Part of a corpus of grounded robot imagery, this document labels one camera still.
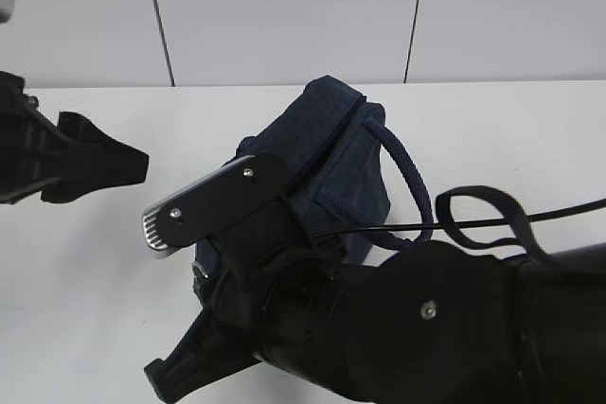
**bag handle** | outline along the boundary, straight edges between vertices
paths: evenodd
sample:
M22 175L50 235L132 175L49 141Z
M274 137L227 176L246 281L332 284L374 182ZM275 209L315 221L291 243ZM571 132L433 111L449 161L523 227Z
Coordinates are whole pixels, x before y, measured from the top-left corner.
M496 208L511 228L514 237L498 238L490 243L475 241L465 234L456 224L452 211L452 199L468 196L487 202ZM533 260L560 272L577 275L589 275L603 278L606 275L601 270L580 269L561 263L558 258L548 254L534 237L532 227L526 212L509 194L490 186L461 186L440 194L436 198L436 213L444 232L458 245L471 250L487 250L497 246L518 245L526 250Z
M427 186L425 186L425 182L421 178L415 163L400 139L398 139L398 137L385 125L370 116L365 118L363 125L373 136L375 136L396 163L396 166L406 181L406 185L419 209L421 222L424 224L433 223L434 214ZM335 217L348 224L360 226L372 224L364 213L332 190L323 188L318 195L318 201ZM361 233L361 235L380 248L400 251L412 244L418 244L429 240L433 233L433 230L421 231L419 236L412 241L408 238L396 237L389 232L365 232Z

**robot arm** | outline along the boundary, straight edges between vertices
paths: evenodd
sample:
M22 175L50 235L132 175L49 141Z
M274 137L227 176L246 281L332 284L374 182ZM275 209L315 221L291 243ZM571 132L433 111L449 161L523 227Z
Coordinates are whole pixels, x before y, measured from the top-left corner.
M379 268L344 265L338 238L307 234L281 195L285 182L277 158L246 157L145 216L156 251L205 237L224 268L177 348L146 368L163 401L259 360L381 404L603 398L605 247L501 261L428 241ZM447 207L453 195L476 190L517 236L497 245L517 242L530 252L534 237L521 207L491 188L440 196L447 232L467 241ZM222 208L208 218L209 206Z
M76 113L53 125L24 93L23 78L0 72L0 203L42 191L72 202L103 188L145 182L149 156L111 138Z

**black cable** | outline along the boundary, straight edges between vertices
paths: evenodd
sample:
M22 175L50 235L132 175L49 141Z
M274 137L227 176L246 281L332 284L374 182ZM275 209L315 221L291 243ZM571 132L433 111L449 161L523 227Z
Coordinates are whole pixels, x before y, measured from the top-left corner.
M593 212L606 208L606 199L600 199L598 201L583 203L581 205L575 205L574 207L561 208L560 210L552 210L550 212L537 213L534 215L528 215L530 222L538 221L549 221L558 220L560 218L573 217L582 213ZM492 226L505 226L508 222L502 218L492 220L474 220L474 221L461 221L456 224L459 229L474 229L478 227L492 227ZM334 231L321 232L314 236L314 238L320 237L333 237L342 234L354 234L359 232L377 232L377 231L391 231L391 232L405 232L405 231L424 231L424 230L438 230L444 229L439 223L431 224L383 224L380 226L359 226L359 227L348 227L344 229L336 229Z

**navy blue bag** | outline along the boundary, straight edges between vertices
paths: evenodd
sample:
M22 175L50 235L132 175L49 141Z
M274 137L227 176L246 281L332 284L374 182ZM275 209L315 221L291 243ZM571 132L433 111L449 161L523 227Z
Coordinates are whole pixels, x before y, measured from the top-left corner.
M421 213L433 222L427 188L398 138L385 126L382 105L330 76L313 80L277 120L258 136L244 138L236 157L273 153L286 164L286 196L312 234L351 226L383 224L389 213L379 154L396 162ZM423 231L414 240L431 237ZM345 235L347 262L361 264L372 244L402 250L413 241L387 232ZM194 291L204 301L205 288L219 274L218 253L198 243L193 263Z

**screw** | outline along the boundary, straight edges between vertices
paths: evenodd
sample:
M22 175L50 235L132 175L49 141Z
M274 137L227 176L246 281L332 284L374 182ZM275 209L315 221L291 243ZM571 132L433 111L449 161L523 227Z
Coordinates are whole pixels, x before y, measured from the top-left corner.
M193 263L191 264L191 268L193 269L194 274L196 273L196 271L198 271L204 277L204 279L208 279L210 277L208 276L208 273L206 272L202 264L197 260L193 261Z
M435 301L430 300L429 302L423 303L420 307L420 317L425 321L429 321L437 316L437 304Z
M174 220L179 220L183 214L178 208L170 209L169 216Z

